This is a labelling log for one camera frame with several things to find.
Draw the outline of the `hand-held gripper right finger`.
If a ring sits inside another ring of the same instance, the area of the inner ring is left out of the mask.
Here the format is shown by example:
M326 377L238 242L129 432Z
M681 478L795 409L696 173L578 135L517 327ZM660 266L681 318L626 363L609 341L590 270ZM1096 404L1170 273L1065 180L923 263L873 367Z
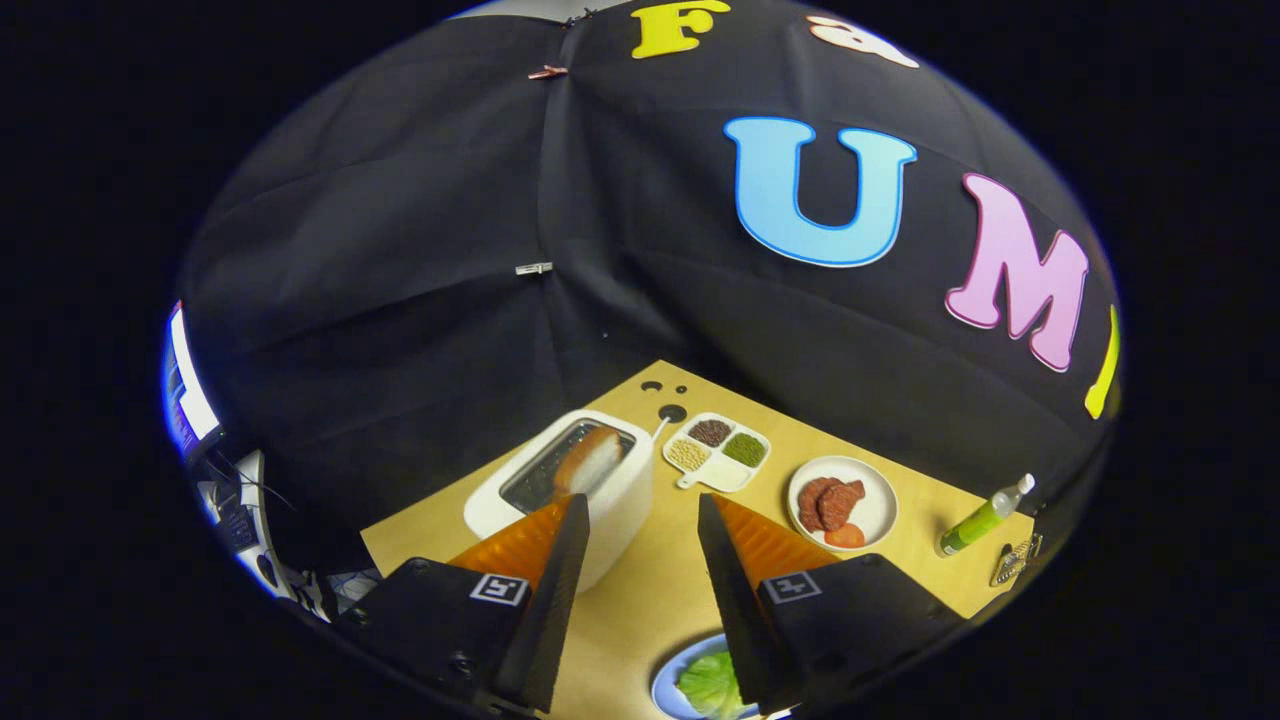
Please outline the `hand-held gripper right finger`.
M838 559L724 496L698 537L742 698L763 714L850 716L966 628L879 553Z

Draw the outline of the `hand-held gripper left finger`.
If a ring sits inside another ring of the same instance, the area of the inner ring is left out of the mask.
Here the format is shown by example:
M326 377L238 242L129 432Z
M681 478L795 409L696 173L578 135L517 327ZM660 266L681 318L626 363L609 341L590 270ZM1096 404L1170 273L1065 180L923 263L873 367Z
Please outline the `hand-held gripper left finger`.
M408 559L335 633L444 714L548 712L590 530L568 495L451 561Z

